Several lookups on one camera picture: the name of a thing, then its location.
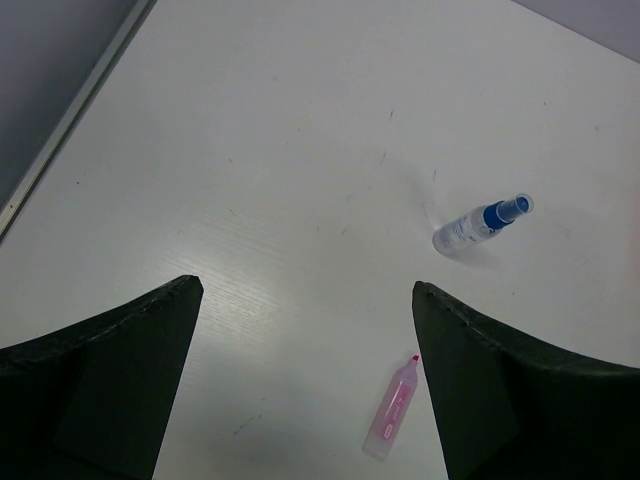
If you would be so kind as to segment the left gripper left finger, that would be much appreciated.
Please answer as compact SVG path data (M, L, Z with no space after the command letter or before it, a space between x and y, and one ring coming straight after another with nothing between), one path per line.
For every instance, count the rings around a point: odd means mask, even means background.
M2 478L152 478L202 297L183 275L3 348Z

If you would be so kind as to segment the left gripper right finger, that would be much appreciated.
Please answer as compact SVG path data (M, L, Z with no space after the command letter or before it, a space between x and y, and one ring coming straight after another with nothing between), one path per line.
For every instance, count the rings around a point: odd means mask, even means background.
M418 282L412 311L451 479L635 479L639 372Z

